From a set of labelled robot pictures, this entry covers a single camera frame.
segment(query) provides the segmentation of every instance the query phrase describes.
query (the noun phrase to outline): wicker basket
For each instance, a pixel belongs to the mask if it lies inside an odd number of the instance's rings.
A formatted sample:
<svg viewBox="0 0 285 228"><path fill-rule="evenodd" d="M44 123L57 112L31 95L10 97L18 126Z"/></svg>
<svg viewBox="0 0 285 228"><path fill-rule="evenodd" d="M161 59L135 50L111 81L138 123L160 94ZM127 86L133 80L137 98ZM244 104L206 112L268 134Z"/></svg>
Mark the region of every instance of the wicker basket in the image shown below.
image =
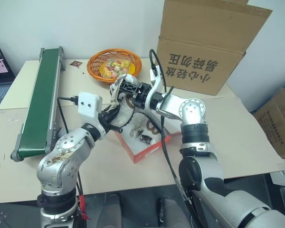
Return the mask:
<svg viewBox="0 0 285 228"><path fill-rule="evenodd" d="M92 56L88 61L86 68L90 76L98 81L112 84L116 78L103 78L99 72L100 66L111 58L127 58L135 65L133 76L137 76L142 69L142 61L131 51L125 49L107 49Z"/></svg>

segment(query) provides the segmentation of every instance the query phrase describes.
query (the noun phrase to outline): white table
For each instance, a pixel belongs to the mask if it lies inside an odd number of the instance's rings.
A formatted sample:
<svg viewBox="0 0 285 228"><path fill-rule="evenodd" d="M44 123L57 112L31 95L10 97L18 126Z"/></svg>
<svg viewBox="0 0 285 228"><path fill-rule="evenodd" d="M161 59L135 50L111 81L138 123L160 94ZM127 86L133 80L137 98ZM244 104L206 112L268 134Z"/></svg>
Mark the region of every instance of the white table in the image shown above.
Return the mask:
<svg viewBox="0 0 285 228"><path fill-rule="evenodd" d="M77 95L79 91L94 92L103 96L104 104L107 103L110 97L108 86L92 79L87 74L85 66L70 66L71 61L66 61L66 71L60 77L60 95ZM0 105L0 202L35 200L40 194L36 168L42 156L26 158L22 162L10 159L26 117L30 97L28 94L32 91L38 67L36 63L25 63ZM142 73L138 79L148 82L149 64L145 59L142 63ZM205 102L210 140L216 148L225 178L285 169L283 160L276 154L257 121L247 112L227 84L217 96L178 89L173 93L187 98L201 98ZM70 103L64 103L63 111L69 128L81 126L77 107L67 105ZM181 160L180 144L179 135L173 137L167 146L176 172ZM80 172L85 194L174 183L161 150L133 164L113 132L104 140L96 142Z"/></svg>

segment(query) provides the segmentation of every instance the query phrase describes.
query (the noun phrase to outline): green conveyor belt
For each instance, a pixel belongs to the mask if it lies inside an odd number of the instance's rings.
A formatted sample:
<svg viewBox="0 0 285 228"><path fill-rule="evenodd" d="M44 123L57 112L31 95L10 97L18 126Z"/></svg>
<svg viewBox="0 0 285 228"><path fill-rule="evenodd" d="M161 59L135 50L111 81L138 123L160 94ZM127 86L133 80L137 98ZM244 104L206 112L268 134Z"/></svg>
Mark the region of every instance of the green conveyor belt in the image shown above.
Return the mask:
<svg viewBox="0 0 285 228"><path fill-rule="evenodd" d="M56 115L57 77L60 72L62 48L42 49L41 51L39 70L27 118L21 134L18 135L16 148L11 155L15 161L47 153L47 146L52 144L53 140L52 128Z"/></svg>

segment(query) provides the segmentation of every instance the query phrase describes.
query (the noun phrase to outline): cardboard box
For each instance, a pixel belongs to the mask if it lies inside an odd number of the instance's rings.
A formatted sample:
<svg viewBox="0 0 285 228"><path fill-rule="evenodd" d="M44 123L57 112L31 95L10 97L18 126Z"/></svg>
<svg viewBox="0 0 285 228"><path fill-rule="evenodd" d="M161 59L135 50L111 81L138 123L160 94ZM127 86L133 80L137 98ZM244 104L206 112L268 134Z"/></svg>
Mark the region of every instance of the cardboard box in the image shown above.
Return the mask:
<svg viewBox="0 0 285 228"><path fill-rule="evenodd" d="M285 159L285 88L262 106L255 114L275 151Z"/></svg>
<svg viewBox="0 0 285 228"><path fill-rule="evenodd" d="M168 86L216 95L272 12L246 0L166 0L157 54Z"/></svg>

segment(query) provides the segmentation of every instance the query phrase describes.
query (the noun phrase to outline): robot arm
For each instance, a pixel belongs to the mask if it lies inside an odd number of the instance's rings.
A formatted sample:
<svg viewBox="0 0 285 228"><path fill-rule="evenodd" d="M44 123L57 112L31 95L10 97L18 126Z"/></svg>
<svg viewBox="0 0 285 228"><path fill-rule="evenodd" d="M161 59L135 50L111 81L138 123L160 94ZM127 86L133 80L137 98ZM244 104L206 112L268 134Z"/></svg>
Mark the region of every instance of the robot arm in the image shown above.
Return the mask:
<svg viewBox="0 0 285 228"><path fill-rule="evenodd" d="M79 94L78 114L83 126L61 137L53 151L38 165L37 177L41 182L41 227L81 227L83 223L77 198L78 170L88 158L97 140L105 138L109 130L121 132L111 126L119 106L110 111L103 110L102 98L90 93Z"/></svg>
<svg viewBox="0 0 285 228"><path fill-rule="evenodd" d="M194 195L224 228L285 228L285 216L280 212L271 210L245 191L228 189L224 185L222 167L210 143L208 126L204 120L204 103L199 99L161 94L162 76L159 68L157 71L158 76L154 76L151 71L153 88L146 89L144 83L137 86L138 91L132 89L129 92L123 85L119 88L146 113L153 109L167 118L181 120L180 152L183 159L179 165L179 175L191 205L194 204Z"/></svg>
<svg viewBox="0 0 285 228"><path fill-rule="evenodd" d="M81 128L61 137L53 152L38 166L42 194L38 197L42 228L76 227L78 203L76 178L81 163L89 156L96 140L103 139L109 130L121 132L120 126L110 123L119 114L118 97L130 97L135 107L150 114L151 110L170 119L181 120L183 159L179 165L181 185L191 205L196 196L224 228L284 227L285 216L250 194L230 190L224 186L223 172L210 143L208 126L204 120L205 105L199 99L183 99L170 93L161 93L162 75L159 68L151 70L151 82L138 83L117 80L113 85L116 99L113 108L101 111L101 98L79 94L78 113L84 121Z"/></svg>

